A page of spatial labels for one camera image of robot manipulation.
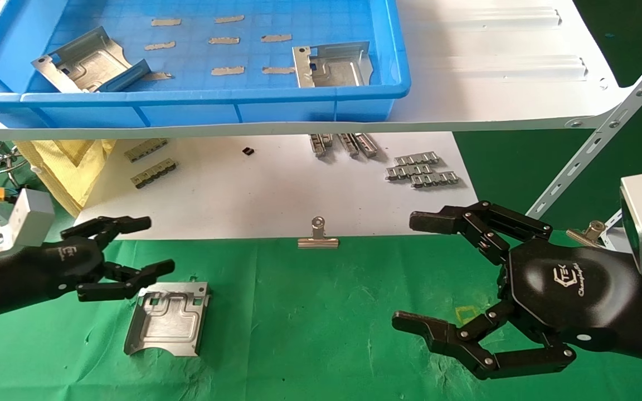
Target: metal part with holes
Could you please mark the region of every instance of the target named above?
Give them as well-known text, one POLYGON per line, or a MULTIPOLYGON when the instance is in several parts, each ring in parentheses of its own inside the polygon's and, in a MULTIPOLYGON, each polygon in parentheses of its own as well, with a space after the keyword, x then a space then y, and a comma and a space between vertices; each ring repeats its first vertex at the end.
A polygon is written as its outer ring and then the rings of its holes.
POLYGON ((370 137, 364 133, 353 134, 358 147, 367 158, 374 158, 378 155, 378 147, 373 143, 370 137))
POLYGON ((141 289, 123 352, 161 348, 176 357, 199 356, 210 297, 206 282, 158 282, 141 289))
POLYGON ((436 164, 438 162, 440 162, 440 158, 435 152, 416 153, 415 155, 395 158, 395 164, 397 165, 413 165, 421 163, 436 164))
POLYGON ((152 183, 154 180, 166 175, 167 173, 175 170, 178 167, 178 163, 171 158, 166 158, 162 162, 154 165, 153 167, 148 168, 142 173, 132 177, 130 181, 133 182, 136 188, 143 188, 145 185, 152 183))
POLYGON ((321 135, 319 134, 310 134, 309 141, 311 142, 311 149, 313 150, 316 157, 323 157, 326 155, 326 146, 323 144, 321 135))
POLYGON ((134 66, 128 63, 123 48, 102 26, 31 64, 64 94, 120 91, 150 72, 145 60, 134 66))
POLYGON ((343 148, 348 152, 348 155, 352 158, 358 156, 358 145, 356 144, 356 141, 354 140, 353 135, 351 134, 338 134, 339 138, 341 138, 341 145, 343 148))
POLYGON ((454 185, 459 182, 459 178, 453 171, 443 171, 441 173, 413 175, 410 177, 410 181, 410 186, 413 188, 425 188, 438 185, 454 185))
POLYGON ((389 167, 385 169, 386 177, 385 180, 395 181, 395 180, 405 180, 410 178, 413 175, 423 175, 433 173, 432 167, 428 164, 416 164, 416 165, 396 165, 395 167, 389 167))
POLYGON ((312 236, 311 238, 299 238, 298 246, 300 249, 336 249, 338 248, 338 238, 326 238, 324 226, 326 221, 321 216, 316 216, 311 220, 312 236))
POLYGON ((128 158, 129 162, 134 163, 167 144, 168 140, 164 138, 148 139, 145 142, 142 142, 142 144, 137 145, 135 148, 127 150, 123 154, 128 158))
POLYGON ((362 41, 293 47, 299 87, 368 85, 373 73, 369 44, 362 41))
POLYGON ((632 86, 629 95, 619 104, 608 116, 598 129, 594 130, 586 142, 581 145, 578 152, 566 163, 560 173, 551 184, 546 187, 542 195, 527 211, 527 216, 540 218, 560 197, 566 188, 573 183, 573 180, 581 174, 586 166, 596 157, 601 150, 613 139, 614 135, 626 126, 626 123, 634 116, 635 112, 642 106, 642 75, 632 86))
MULTIPOLYGON (((611 232, 611 230, 616 226, 616 224, 619 221, 621 221, 621 218, 622 218, 622 210, 619 209, 616 211, 616 213, 614 213, 613 216, 611 216, 611 218, 609 218, 608 221, 606 221, 606 229, 603 231, 603 233, 601 233, 601 241, 603 241, 604 246, 606 246, 606 248, 612 251, 616 251, 617 248, 612 243, 609 232, 611 232)), ((618 234, 619 236, 624 236, 625 233, 621 231, 621 232, 616 232, 616 234, 618 234)))

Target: metal connector strip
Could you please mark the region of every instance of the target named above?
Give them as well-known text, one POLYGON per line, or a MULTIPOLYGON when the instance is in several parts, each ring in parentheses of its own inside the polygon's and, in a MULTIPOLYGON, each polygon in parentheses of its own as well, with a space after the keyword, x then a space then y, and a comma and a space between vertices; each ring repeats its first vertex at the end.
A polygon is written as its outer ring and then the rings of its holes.
POLYGON ((453 171, 444 171, 442 173, 431 173, 413 175, 410 177, 412 182, 410 186, 413 188, 423 188, 438 185, 454 185, 459 182, 459 178, 453 171))
POLYGON ((298 247, 300 249, 336 249, 338 248, 338 238, 326 238, 324 226, 326 221, 321 216, 316 216, 311 220, 312 236, 311 238, 299 238, 298 247))
POLYGON ((353 135, 351 134, 338 134, 338 137, 341 138, 341 145, 348 152, 350 157, 358 156, 358 145, 354 140, 353 135))
POLYGON ((145 185, 152 183, 154 180, 162 177, 163 175, 166 175, 172 170, 175 170, 176 167, 178 167, 178 163, 175 163, 171 158, 166 158, 162 162, 148 168, 135 177, 132 177, 130 181, 133 182, 133 185, 135 185, 136 188, 140 189, 145 185))
POLYGON ((167 144, 168 140, 164 138, 148 139, 142 144, 137 145, 135 148, 127 150, 123 155, 125 155, 129 162, 134 163, 167 144))
POLYGON ((385 169, 387 173, 385 180, 395 181, 395 180, 405 180, 410 178, 413 175, 427 175, 434 173, 432 167, 428 164, 416 164, 416 165, 396 165, 395 167, 389 167, 385 169))
POLYGON ((370 137, 364 133, 353 134, 358 147, 367 158, 374 158, 378 155, 378 147, 373 143, 370 137))
POLYGON ((326 154, 326 146, 323 144, 323 139, 321 139, 321 135, 310 134, 309 140, 311 142, 311 149, 313 149, 313 152, 316 155, 316 157, 319 158, 319 157, 322 157, 324 154, 326 154))
POLYGON ((440 158, 435 152, 416 153, 415 155, 395 158, 395 164, 397 165, 413 165, 420 163, 435 164, 437 162, 440 162, 440 158))

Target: sheet metal part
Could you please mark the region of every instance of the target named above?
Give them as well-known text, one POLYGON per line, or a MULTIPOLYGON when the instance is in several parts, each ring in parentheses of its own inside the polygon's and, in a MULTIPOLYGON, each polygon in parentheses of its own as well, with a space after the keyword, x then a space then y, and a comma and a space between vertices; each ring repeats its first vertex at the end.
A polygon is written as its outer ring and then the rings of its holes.
POLYGON ((157 19, 155 18, 150 22, 151 26, 175 26, 180 25, 183 20, 180 18, 157 19))
POLYGON ((374 158, 378 155, 378 147, 373 143, 370 137, 364 133, 353 134, 358 147, 367 158, 374 158))
POLYGON ((311 150, 313 150, 316 157, 322 157, 326 155, 326 146, 323 144, 321 135, 319 134, 310 134, 309 142, 311 142, 311 150))
POLYGON ((212 75, 214 76, 237 75, 237 74, 244 74, 244 66, 218 67, 216 69, 212 69, 212 75))
POLYGON ((244 19, 244 15, 222 16, 219 18, 215 18, 215 23, 230 23, 230 22, 242 21, 243 19, 244 19))
POLYGON ((220 38, 210 38, 207 41, 209 44, 237 44, 239 43, 239 38, 231 38, 229 36, 222 36, 220 38))
POLYGON ((291 35, 264 35, 262 36, 262 42, 285 42, 290 41, 291 35))
POLYGON ((141 81, 163 81, 165 79, 172 79, 173 74, 170 74, 169 72, 151 72, 148 74, 143 75, 143 78, 141 78, 141 81))
POLYGON ((262 67, 262 74, 293 74, 294 67, 262 67))
POLYGON ((31 64, 64 94, 120 91, 150 72, 145 60, 134 66, 128 63, 123 48, 109 38, 102 26, 31 64))
POLYGON ((167 43, 153 43, 153 44, 148 44, 145 46, 145 50, 158 50, 161 48, 174 48, 175 47, 175 41, 167 42, 167 43))
POLYGON ((311 238, 299 238, 298 247, 300 249, 336 249, 338 248, 338 238, 326 238, 324 227, 326 220, 321 216, 316 216, 311 220, 312 236, 311 238))
POLYGON ((459 182, 459 178, 453 171, 443 171, 441 173, 413 175, 410 177, 410 182, 410 186, 413 188, 424 188, 438 185, 454 185, 459 182))
POLYGON ((146 157, 146 155, 151 154, 152 152, 158 150, 159 148, 162 148, 167 144, 168 140, 164 138, 148 139, 145 142, 142 142, 142 144, 126 150, 123 155, 125 155, 129 162, 135 163, 137 162, 137 160, 146 157))
POLYGON ((373 73, 368 48, 368 41, 293 47, 299 87, 368 85, 373 73))
POLYGON ((341 138, 341 145, 343 145, 343 148, 348 152, 348 155, 350 157, 357 157, 358 156, 358 145, 356 144, 356 141, 353 137, 352 134, 338 134, 339 138, 341 138))
POLYGON ((206 282, 158 282, 140 290, 123 352, 161 348, 176 357, 199 356, 210 301, 206 282))
POLYGON ((421 163, 435 164, 438 162, 440 162, 440 158, 435 152, 416 153, 415 155, 395 158, 395 164, 397 165, 413 165, 421 163))
POLYGON ((428 164, 416 164, 416 165, 396 165, 395 167, 389 167, 385 169, 386 177, 385 180, 396 181, 396 180, 406 180, 413 175, 425 175, 434 173, 432 167, 428 164))
POLYGON ((162 177, 163 175, 166 175, 172 170, 175 170, 177 167, 178 163, 176 163, 175 160, 166 158, 162 162, 148 168, 135 177, 132 177, 130 181, 132 181, 133 185, 135 185, 136 188, 140 189, 145 185, 152 183, 154 180, 162 177))

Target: logo on robotic hand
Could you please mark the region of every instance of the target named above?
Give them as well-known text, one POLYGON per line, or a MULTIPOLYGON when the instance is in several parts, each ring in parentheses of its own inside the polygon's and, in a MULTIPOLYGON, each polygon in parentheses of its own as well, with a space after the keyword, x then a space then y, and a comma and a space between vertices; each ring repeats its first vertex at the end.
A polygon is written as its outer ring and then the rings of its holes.
POLYGON ((583 297, 583 271, 578 266, 578 263, 574 263, 570 267, 566 267, 566 265, 555 267, 553 269, 553 280, 566 288, 578 284, 578 296, 583 297))

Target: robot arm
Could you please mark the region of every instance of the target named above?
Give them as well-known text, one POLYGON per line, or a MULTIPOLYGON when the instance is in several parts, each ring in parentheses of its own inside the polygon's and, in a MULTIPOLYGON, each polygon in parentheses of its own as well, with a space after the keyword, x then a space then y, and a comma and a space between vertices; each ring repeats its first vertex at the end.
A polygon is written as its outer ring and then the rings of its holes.
POLYGON ((642 276, 629 253, 548 243, 551 227, 489 202, 415 212, 410 228, 462 234, 501 266, 500 302, 462 327, 396 312, 397 330, 421 335, 433 353, 456 358, 479 379, 561 371, 576 358, 567 344, 642 358, 642 276), (511 248, 495 231, 523 243, 511 248), (510 322, 542 348, 492 354, 479 341, 510 322))
POLYGON ((105 261, 103 249, 110 241, 121 233, 150 228, 148 217, 99 217, 64 230, 63 241, 42 244, 53 215, 42 195, 50 206, 47 194, 24 190, 9 224, 0 228, 0 314, 71 291, 78 292, 81 301, 132 299, 142 287, 175 269, 171 260, 139 271, 105 261), (102 278, 113 282, 99 282, 102 278))

